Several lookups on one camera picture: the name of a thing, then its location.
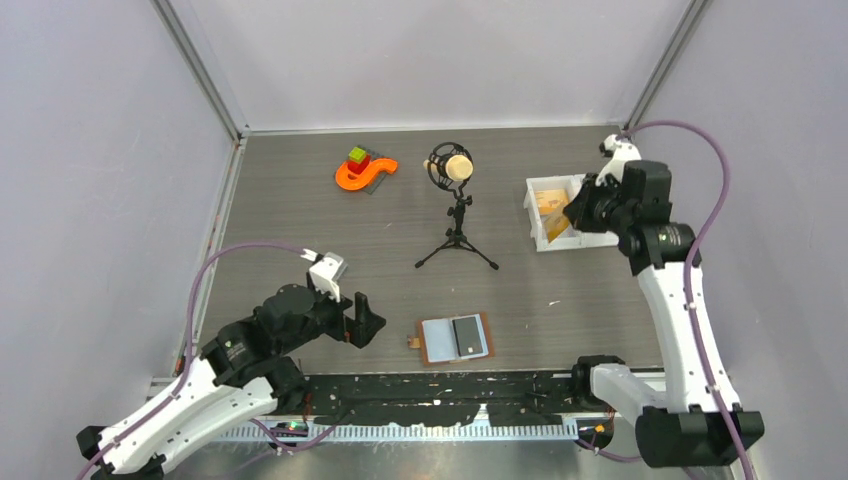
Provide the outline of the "orange VIP credit card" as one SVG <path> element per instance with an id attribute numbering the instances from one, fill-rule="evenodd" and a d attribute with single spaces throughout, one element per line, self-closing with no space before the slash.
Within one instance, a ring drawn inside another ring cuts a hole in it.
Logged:
<path id="1" fill-rule="evenodd" d="M 547 241 L 552 243 L 570 227 L 571 222 L 563 211 L 560 210 L 547 215 L 542 225 Z"/>

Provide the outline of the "brown card holder wallet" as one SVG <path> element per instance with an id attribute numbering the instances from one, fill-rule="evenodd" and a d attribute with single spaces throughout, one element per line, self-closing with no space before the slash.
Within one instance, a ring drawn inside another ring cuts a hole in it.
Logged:
<path id="1" fill-rule="evenodd" d="M 419 320 L 415 333 L 407 337 L 407 346 L 420 353 L 425 366 L 455 364 L 495 355 L 485 312 Z"/>

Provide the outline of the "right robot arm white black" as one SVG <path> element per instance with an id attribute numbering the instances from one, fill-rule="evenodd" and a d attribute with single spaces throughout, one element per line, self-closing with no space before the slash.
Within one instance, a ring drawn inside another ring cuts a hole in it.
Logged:
<path id="1" fill-rule="evenodd" d="M 564 208 L 575 230 L 617 237 L 647 301 L 665 373 L 658 391 L 617 356 L 581 356 L 571 397 L 584 410 L 606 405 L 627 420 L 652 468 L 729 466 L 764 435 L 764 420 L 743 408 L 723 367 L 696 234 L 672 221 L 671 184 L 666 164 L 631 161 L 618 174 L 587 175 Z"/>

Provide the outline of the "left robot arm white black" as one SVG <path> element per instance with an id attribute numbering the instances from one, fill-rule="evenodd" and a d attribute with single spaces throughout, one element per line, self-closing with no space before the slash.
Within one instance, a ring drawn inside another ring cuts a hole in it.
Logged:
<path id="1" fill-rule="evenodd" d="M 304 408 L 308 382 L 290 354 L 326 335 L 362 349 L 387 324 L 365 294 L 333 298 L 288 284 L 221 328 L 178 379 L 110 427 L 77 435 L 84 479 L 161 479 L 201 446 L 258 416 Z"/>

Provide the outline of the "orange card in box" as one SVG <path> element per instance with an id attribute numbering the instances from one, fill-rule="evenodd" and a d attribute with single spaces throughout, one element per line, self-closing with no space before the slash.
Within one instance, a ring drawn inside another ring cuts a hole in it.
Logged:
<path id="1" fill-rule="evenodd" d="M 570 201 L 564 188 L 535 191 L 534 198 L 537 211 L 542 217 L 561 211 Z"/>

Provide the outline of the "white two-compartment box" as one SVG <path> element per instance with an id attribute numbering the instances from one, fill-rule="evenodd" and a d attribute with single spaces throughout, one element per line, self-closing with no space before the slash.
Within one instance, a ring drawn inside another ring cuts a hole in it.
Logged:
<path id="1" fill-rule="evenodd" d="M 584 233 L 575 230 L 563 215 L 563 207 L 573 200 L 584 174 L 528 178 L 523 206 L 531 225 L 531 238 L 537 252 L 614 247 L 612 233 Z"/>

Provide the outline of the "orange curved plastic piece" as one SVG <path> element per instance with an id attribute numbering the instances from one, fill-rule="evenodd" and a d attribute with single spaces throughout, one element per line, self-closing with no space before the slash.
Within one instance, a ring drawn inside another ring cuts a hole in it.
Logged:
<path id="1" fill-rule="evenodd" d="M 336 184 L 346 191 L 360 191 L 372 185 L 381 173 L 392 175 L 398 168 L 398 162 L 391 158 L 372 160 L 368 168 L 360 175 L 351 174 L 343 163 L 335 173 Z"/>

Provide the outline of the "red toy block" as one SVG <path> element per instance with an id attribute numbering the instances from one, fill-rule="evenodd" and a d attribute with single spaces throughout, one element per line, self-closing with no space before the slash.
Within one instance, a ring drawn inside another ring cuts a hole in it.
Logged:
<path id="1" fill-rule="evenodd" d="M 360 175 L 371 163 L 371 156 L 366 154 L 361 158 L 349 157 L 346 161 L 348 171 L 353 175 Z"/>

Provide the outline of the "green toy block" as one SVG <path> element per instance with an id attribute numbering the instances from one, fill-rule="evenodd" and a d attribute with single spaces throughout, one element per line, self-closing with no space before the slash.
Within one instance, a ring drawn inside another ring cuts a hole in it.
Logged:
<path id="1" fill-rule="evenodd" d="M 353 164 L 367 163 L 370 160 L 370 155 L 366 149 L 354 147 L 348 154 L 348 162 Z"/>

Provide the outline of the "beige microphone in shock mount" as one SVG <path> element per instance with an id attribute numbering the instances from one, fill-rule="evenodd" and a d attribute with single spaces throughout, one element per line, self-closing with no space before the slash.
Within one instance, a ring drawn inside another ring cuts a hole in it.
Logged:
<path id="1" fill-rule="evenodd" d="M 436 145 L 424 160 L 423 167 L 436 187 L 456 197 L 464 195 L 463 190 L 474 172 L 471 153 L 450 141 Z"/>

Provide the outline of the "grey toy base plate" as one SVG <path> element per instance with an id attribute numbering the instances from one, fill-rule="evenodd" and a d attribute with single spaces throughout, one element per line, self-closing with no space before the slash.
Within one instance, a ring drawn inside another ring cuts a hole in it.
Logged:
<path id="1" fill-rule="evenodd" d="M 347 172 L 342 179 L 347 190 L 373 194 L 385 177 L 396 172 L 398 164 L 374 150 L 356 146 L 349 152 L 344 166 Z"/>

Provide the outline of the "aluminium front rail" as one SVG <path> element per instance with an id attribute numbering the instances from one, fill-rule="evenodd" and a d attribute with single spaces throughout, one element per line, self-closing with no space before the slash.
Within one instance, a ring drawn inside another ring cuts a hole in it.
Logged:
<path id="1" fill-rule="evenodd" d="M 603 427 L 599 437 L 609 440 L 615 433 L 625 432 L 630 424 L 619 413 L 612 410 L 605 415 L 573 413 L 562 414 L 558 422 L 546 426 L 497 426 L 484 409 L 474 420 L 465 426 L 426 427 L 423 425 L 400 426 L 391 423 L 387 426 L 320 425 L 309 417 L 291 415 L 265 415 L 262 424 L 256 426 L 243 422 L 215 436 L 217 442 L 247 443 L 266 442 L 269 437 L 265 429 L 278 424 L 293 424 L 301 429 L 301 434 L 289 435 L 289 440 L 303 443 L 320 434 L 327 442 L 440 442 L 440 441 L 487 441 L 487 440 L 589 440 L 596 427 Z"/>

